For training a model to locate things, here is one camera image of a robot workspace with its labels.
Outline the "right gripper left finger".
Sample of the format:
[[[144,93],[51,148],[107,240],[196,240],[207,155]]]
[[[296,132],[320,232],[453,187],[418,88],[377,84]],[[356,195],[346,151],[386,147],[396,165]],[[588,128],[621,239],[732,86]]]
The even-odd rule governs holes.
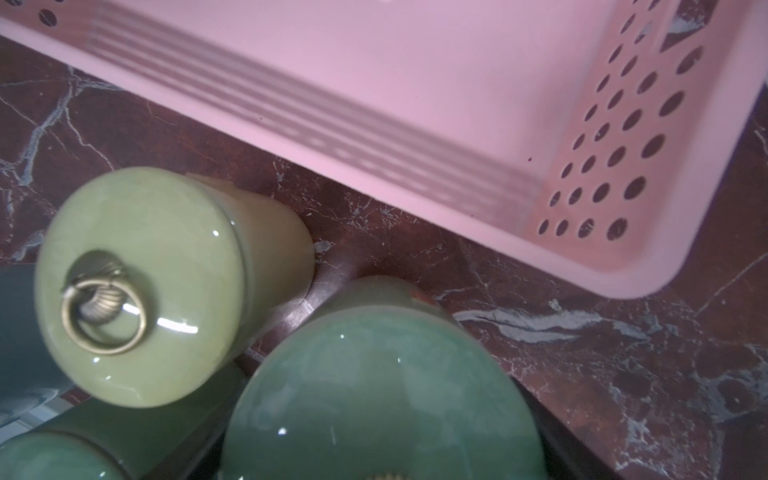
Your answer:
[[[175,405],[189,427],[179,442],[144,479],[212,479],[219,465],[221,444],[243,383],[213,390],[200,388]]]

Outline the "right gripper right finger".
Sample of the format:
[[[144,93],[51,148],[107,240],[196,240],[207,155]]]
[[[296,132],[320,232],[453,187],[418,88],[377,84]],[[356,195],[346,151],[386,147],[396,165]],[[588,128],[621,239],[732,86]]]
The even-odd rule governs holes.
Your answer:
[[[535,396],[521,387],[542,440],[549,479],[621,480],[621,476],[579,440]]]

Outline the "green tea canister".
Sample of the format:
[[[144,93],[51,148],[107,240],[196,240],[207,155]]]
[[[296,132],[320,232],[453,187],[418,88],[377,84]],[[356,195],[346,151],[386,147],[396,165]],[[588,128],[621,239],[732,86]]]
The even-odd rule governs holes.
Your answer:
[[[257,368],[222,479],[543,479],[542,441],[492,355],[413,284],[355,280]]]
[[[243,370],[230,364],[197,390],[229,388],[236,383],[245,386],[246,380]],[[189,427],[182,418],[182,407],[176,402],[161,407],[128,408],[91,398],[2,443],[1,476],[144,479]]]

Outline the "blue-grey tea canister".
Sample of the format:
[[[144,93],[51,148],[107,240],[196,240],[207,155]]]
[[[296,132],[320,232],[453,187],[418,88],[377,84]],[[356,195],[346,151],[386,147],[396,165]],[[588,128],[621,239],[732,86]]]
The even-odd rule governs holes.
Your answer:
[[[74,383],[44,344],[35,314],[34,266],[1,269],[1,425],[70,390]]]

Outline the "olive tea canister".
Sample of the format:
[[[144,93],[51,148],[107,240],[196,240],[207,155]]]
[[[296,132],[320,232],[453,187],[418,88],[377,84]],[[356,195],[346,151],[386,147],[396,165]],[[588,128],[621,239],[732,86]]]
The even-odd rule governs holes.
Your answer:
[[[304,299],[311,235],[264,195],[133,167],[76,190],[39,251],[44,343],[90,396],[122,407],[180,400]]]

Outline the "pink plastic basket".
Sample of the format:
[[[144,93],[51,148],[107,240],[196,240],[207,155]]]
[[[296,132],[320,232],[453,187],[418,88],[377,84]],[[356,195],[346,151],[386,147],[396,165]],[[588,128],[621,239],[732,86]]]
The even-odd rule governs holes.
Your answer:
[[[685,262],[767,5],[5,1],[1,33],[596,294]]]

